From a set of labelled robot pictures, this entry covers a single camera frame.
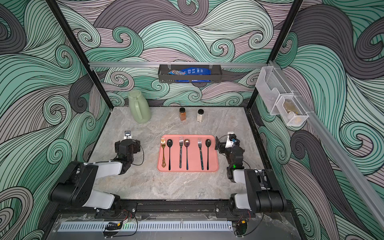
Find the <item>iridescent rainbow spoon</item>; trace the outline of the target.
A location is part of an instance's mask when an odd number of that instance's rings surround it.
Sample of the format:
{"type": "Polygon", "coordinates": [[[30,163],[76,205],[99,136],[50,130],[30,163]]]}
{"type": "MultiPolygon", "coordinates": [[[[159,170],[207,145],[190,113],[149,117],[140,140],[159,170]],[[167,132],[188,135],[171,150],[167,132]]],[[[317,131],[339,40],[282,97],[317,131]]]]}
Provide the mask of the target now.
{"type": "Polygon", "coordinates": [[[189,139],[186,139],[184,141],[184,146],[186,147],[186,169],[189,170],[189,158],[188,158],[188,147],[190,146],[189,139]]]}

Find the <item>gold fork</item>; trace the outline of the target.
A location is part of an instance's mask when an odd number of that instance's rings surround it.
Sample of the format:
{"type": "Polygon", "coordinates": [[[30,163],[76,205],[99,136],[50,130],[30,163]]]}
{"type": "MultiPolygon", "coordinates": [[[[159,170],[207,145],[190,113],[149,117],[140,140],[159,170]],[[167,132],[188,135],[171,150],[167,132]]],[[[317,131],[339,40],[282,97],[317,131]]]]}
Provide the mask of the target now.
{"type": "Polygon", "coordinates": [[[166,160],[165,160],[165,147],[166,147],[166,140],[165,138],[161,138],[161,147],[163,149],[163,158],[162,158],[162,167],[166,167],[166,160]]]}

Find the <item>patterned silver fork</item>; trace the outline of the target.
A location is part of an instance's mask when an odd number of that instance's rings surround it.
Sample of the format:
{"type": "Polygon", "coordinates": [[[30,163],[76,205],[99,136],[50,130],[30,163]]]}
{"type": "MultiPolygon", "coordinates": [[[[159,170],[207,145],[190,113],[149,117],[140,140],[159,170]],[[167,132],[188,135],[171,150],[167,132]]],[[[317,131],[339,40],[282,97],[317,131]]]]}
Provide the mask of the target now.
{"type": "Polygon", "coordinates": [[[182,168],[182,157],[183,157],[183,145],[184,145],[184,138],[180,137],[179,139],[179,145],[180,145],[180,160],[179,160],[179,168],[182,168]]]}

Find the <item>pink tray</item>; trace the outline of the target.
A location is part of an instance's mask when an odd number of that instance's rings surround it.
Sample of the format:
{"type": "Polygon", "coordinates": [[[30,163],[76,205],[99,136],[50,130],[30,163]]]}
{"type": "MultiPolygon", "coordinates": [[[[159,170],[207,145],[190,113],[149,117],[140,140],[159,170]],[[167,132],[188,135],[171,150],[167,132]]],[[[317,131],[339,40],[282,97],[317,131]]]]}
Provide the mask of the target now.
{"type": "Polygon", "coordinates": [[[160,172],[207,172],[213,173],[219,170],[219,159],[218,153],[215,150],[215,137],[212,135],[164,135],[160,138],[160,149],[159,149],[159,157],[157,168],[160,172]],[[182,168],[179,168],[179,160],[180,160],[180,145],[179,139],[180,137],[190,140],[190,146],[188,147],[188,158],[189,158],[189,170],[186,169],[186,147],[183,145],[183,157],[182,157],[182,168]],[[162,158],[163,158],[163,149],[161,147],[161,138],[165,138],[166,147],[165,147],[165,160],[166,167],[162,167],[162,158]],[[198,138],[202,139],[202,153],[203,153],[203,162],[204,162],[204,170],[201,169],[201,160],[200,160],[200,151],[198,147],[198,138]],[[169,171],[169,148],[167,146],[167,140],[173,140],[173,146],[171,148],[171,170],[169,171]],[[212,144],[210,146],[210,169],[207,171],[207,147],[206,140],[210,139],[212,144]]]}

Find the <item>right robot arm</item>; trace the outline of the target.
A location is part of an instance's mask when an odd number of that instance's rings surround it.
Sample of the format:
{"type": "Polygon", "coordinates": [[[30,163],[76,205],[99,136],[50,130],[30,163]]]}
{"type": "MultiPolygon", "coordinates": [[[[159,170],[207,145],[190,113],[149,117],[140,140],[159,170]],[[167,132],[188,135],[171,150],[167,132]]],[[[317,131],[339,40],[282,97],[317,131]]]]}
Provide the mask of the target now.
{"type": "Polygon", "coordinates": [[[253,213],[279,213],[288,208],[274,172],[244,168],[244,152],[240,147],[240,140],[235,134],[225,135],[227,140],[221,142],[215,137],[215,150],[227,159],[227,177],[233,183],[246,186],[245,193],[232,194],[230,210],[251,211],[253,213]]]}

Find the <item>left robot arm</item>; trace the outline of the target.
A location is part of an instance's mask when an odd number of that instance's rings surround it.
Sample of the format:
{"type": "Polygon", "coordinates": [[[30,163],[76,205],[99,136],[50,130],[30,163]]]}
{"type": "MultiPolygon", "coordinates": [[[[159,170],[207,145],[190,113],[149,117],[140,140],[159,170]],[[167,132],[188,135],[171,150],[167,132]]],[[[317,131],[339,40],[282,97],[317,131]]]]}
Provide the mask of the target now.
{"type": "Polygon", "coordinates": [[[108,210],[119,196],[94,189],[95,180],[123,175],[134,163],[134,154],[141,151],[141,142],[134,140],[129,131],[122,141],[115,142],[116,157],[107,162],[68,164],[49,193],[49,200],[70,208],[96,208],[108,210]]]}

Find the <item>green pitcher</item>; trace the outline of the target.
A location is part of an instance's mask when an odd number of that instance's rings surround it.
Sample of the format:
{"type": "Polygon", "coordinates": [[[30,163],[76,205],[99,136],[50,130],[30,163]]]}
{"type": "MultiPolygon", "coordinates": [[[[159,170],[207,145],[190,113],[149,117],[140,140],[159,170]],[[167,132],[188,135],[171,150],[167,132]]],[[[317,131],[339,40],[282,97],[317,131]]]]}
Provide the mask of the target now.
{"type": "Polygon", "coordinates": [[[151,111],[142,92],[139,90],[131,90],[128,99],[129,108],[134,120],[139,124],[147,123],[151,119],[151,111]]]}

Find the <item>white spice jar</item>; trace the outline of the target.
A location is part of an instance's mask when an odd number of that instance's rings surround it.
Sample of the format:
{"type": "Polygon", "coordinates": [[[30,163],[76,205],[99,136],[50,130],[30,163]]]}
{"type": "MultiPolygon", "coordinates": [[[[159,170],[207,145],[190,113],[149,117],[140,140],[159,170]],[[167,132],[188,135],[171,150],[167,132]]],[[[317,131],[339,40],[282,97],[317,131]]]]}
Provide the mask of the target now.
{"type": "Polygon", "coordinates": [[[204,110],[203,109],[199,109],[198,110],[198,114],[197,114],[197,121],[199,122],[199,123],[201,123],[202,121],[203,121],[203,119],[204,119],[204,110]]]}

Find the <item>orange spice jar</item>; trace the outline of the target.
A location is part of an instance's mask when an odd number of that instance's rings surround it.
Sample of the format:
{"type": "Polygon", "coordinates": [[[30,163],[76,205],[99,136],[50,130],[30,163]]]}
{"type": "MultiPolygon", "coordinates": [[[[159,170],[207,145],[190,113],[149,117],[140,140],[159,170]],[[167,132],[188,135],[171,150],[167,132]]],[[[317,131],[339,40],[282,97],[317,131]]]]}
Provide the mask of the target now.
{"type": "Polygon", "coordinates": [[[181,121],[186,120],[186,118],[187,118],[186,109],[183,108],[183,107],[181,107],[181,108],[179,109],[179,113],[180,113],[180,120],[181,120],[181,121]]]}

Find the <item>blue snack bag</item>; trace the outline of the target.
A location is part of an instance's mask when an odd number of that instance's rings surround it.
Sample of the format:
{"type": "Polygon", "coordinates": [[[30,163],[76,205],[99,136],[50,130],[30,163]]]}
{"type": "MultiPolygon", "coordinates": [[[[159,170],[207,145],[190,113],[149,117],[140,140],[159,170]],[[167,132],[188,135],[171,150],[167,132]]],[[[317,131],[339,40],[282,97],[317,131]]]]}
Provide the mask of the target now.
{"type": "Polygon", "coordinates": [[[181,83],[205,83],[210,82],[211,80],[207,79],[207,76],[210,76],[211,70],[206,68],[187,68],[184,70],[172,70],[167,73],[167,75],[172,76],[174,82],[181,83]]]}

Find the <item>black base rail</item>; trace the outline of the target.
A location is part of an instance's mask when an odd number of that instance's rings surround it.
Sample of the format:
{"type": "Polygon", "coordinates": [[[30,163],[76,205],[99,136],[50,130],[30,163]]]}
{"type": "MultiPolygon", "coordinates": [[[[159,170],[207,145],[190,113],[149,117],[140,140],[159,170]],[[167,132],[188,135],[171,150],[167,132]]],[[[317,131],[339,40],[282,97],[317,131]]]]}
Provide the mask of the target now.
{"type": "Polygon", "coordinates": [[[231,200],[120,200],[113,204],[110,210],[95,207],[63,207],[57,208],[61,213],[92,213],[98,217],[112,214],[126,213],[135,215],[149,214],[208,214],[217,218],[255,217],[250,210],[236,210],[231,200]]]}

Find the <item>black wall basket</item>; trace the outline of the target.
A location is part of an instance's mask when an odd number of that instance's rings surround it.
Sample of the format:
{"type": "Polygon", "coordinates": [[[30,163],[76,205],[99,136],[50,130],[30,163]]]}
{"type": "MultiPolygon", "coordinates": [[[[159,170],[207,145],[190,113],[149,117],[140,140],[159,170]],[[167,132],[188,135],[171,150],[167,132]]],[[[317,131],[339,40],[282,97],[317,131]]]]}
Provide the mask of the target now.
{"type": "Polygon", "coordinates": [[[220,83],[221,65],[160,65],[158,78],[161,83],[220,83]]]}

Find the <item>small clear wall bin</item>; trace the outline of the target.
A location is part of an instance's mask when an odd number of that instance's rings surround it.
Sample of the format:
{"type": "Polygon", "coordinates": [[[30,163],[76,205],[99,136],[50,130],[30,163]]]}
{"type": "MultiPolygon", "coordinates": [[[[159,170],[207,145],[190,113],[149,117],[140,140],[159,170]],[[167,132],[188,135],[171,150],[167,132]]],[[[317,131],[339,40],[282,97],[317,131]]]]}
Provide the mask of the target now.
{"type": "Polygon", "coordinates": [[[300,127],[309,117],[299,108],[293,95],[281,96],[276,107],[283,122],[289,127],[300,127]]]}

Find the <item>large clear wall bin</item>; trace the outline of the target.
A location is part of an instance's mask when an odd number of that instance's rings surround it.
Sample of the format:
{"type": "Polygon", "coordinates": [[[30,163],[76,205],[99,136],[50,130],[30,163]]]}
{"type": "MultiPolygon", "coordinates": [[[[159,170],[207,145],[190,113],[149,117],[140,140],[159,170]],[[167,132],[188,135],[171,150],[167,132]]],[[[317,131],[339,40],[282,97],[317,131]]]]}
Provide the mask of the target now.
{"type": "Polygon", "coordinates": [[[281,97],[293,95],[285,81],[284,72],[275,66],[262,67],[256,82],[256,89],[271,115],[279,115],[277,103],[281,97]]]}

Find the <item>aluminium back rail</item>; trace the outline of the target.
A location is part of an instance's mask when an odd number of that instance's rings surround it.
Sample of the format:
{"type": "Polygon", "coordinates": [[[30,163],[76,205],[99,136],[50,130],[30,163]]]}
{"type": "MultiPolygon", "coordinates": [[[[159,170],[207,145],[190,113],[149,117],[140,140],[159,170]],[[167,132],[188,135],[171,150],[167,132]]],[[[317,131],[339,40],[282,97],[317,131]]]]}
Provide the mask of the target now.
{"type": "Polygon", "coordinates": [[[266,67],[267,64],[261,63],[202,63],[202,62],[89,62],[90,68],[157,68],[160,65],[180,66],[180,65],[220,65],[222,68],[227,69],[258,69],[266,67]]]}

